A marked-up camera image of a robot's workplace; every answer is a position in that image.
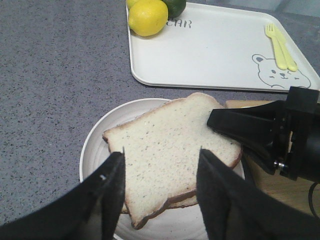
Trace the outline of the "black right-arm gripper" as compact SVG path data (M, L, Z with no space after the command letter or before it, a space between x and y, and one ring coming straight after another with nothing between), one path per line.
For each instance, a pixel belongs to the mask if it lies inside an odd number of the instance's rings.
M207 126L236 140L266 173L320 181L320 92L292 86L285 101L213 109Z

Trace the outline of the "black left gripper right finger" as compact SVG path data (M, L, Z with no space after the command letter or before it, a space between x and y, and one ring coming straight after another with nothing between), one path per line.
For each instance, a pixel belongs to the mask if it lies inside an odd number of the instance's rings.
M320 222L266 195L201 149L196 198L210 240L318 240Z

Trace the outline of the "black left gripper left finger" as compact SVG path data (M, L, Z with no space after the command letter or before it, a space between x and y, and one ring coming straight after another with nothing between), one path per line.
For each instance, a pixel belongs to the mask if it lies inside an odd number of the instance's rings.
M125 155L113 152L66 195L0 228L2 240L111 240L125 198Z

